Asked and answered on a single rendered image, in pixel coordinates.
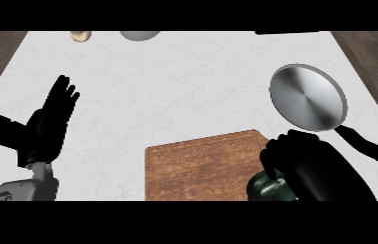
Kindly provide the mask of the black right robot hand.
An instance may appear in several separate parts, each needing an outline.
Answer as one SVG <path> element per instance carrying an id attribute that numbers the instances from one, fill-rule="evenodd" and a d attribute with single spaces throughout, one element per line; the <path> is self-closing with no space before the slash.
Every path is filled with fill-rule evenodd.
<path id="1" fill-rule="evenodd" d="M 376 202 L 374 192 L 348 159 L 315 134 L 290 130 L 260 152 L 268 177 L 278 172 L 300 201 Z"/>

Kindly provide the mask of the grey rounded bowl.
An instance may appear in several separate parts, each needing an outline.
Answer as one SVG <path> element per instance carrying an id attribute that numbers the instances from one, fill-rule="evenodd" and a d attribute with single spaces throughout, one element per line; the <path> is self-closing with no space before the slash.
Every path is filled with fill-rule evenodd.
<path id="1" fill-rule="evenodd" d="M 159 31 L 122 31 L 122 35 L 131 41 L 147 41 L 160 34 Z"/>

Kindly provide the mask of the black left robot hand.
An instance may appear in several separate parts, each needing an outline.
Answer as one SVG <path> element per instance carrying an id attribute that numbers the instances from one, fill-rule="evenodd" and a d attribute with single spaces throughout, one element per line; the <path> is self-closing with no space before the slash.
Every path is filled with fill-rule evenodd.
<path id="1" fill-rule="evenodd" d="M 51 163 L 60 157 L 79 97 L 70 78 L 61 75 L 27 124 L 0 115 L 0 146 L 17 151 L 21 168 L 36 162 Z"/>

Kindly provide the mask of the brown wooden cutting board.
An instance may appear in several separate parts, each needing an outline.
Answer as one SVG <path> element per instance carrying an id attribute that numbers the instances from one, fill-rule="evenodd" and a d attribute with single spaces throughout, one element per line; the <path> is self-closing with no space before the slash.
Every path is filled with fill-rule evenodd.
<path id="1" fill-rule="evenodd" d="M 246 201 L 269 139 L 258 130 L 145 149 L 148 201 Z"/>

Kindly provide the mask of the black flat appliance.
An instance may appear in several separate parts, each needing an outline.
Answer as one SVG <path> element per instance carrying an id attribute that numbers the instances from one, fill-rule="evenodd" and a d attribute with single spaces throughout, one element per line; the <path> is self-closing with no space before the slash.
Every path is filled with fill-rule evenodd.
<path id="1" fill-rule="evenodd" d="M 265 30 L 258 30 L 255 33 L 258 35 L 287 35 L 287 34 L 309 34 L 309 33 L 320 33 L 321 31 L 265 31 Z"/>

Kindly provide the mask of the dark green eggplant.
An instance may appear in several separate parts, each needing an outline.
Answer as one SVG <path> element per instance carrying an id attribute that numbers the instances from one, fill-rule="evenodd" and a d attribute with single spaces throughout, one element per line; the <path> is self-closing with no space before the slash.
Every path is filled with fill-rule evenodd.
<path id="1" fill-rule="evenodd" d="M 250 201 L 294 201 L 297 196 L 287 184 L 286 174 L 277 171 L 272 180 L 265 171 L 259 172 L 249 181 L 247 195 Z"/>

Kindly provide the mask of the beige rounded object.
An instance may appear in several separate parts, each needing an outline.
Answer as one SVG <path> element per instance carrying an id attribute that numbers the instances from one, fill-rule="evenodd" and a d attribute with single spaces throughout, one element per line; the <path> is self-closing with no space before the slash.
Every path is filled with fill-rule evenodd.
<path id="1" fill-rule="evenodd" d="M 73 31 L 71 38 L 76 42 L 86 42 L 92 37 L 91 31 Z"/>

